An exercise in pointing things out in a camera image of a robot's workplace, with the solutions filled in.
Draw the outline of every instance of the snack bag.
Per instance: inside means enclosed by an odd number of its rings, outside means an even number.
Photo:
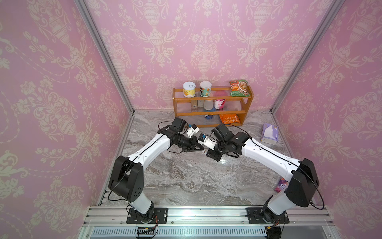
[[[236,80],[231,81],[231,96],[250,96],[250,94],[247,91],[247,85],[248,81],[246,80]]]
[[[275,191],[281,192],[282,190],[284,190],[288,186],[288,184],[289,184],[289,182],[287,182],[284,178],[280,178],[280,180],[278,181],[278,185],[275,188]]]
[[[236,114],[220,114],[219,117],[224,124],[240,123],[239,117]]]

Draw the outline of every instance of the pink damask wallpaper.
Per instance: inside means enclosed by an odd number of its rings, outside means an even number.
[[[297,158],[313,160],[343,239],[382,226],[382,1],[345,1],[277,119]]]
[[[172,109],[186,81],[238,78],[269,109],[331,0],[86,3],[135,109]]]
[[[128,116],[73,1],[0,0],[0,238],[77,238]]]

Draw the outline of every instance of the can label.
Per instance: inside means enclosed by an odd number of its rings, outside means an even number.
[[[202,88],[200,87],[200,96],[202,97],[208,97],[211,94],[211,87],[210,88]]]
[[[225,99],[216,99],[216,100],[214,100],[214,107],[215,107],[215,109],[223,108],[224,103],[225,103]]]
[[[195,96],[195,88],[192,89],[192,90],[186,90],[186,89],[183,88],[183,95],[185,97],[188,97],[188,98],[194,97]]]

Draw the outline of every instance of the canned food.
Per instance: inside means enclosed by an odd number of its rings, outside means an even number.
[[[202,81],[200,83],[200,96],[208,97],[211,95],[212,84],[209,81]]]
[[[196,85],[194,82],[188,81],[183,84],[183,95],[185,97],[194,97],[195,96]]]

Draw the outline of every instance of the orange snack bag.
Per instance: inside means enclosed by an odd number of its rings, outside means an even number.
[[[240,120],[237,114],[220,114],[219,116],[220,116],[220,120],[224,124],[240,123]]]

